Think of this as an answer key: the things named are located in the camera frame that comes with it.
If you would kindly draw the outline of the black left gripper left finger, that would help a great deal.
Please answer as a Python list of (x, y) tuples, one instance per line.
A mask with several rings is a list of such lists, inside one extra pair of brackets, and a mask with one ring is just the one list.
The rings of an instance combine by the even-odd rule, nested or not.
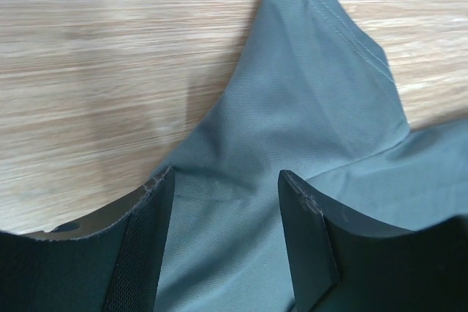
[(174, 185), (167, 168), (49, 232), (2, 232), (1, 309), (152, 311)]

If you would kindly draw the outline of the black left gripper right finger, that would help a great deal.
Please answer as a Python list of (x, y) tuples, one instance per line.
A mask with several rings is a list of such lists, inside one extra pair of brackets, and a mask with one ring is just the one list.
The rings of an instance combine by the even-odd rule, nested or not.
[(467, 217), (410, 231), (278, 179), (297, 311), (465, 311)]

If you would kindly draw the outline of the grey t shirt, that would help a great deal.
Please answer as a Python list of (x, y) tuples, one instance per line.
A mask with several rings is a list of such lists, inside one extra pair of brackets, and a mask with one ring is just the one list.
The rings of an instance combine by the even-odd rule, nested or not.
[(224, 93), (165, 165), (156, 311), (298, 309), (282, 170), (405, 229), (467, 212), (467, 121), (412, 131), (383, 49), (338, 0), (262, 0)]

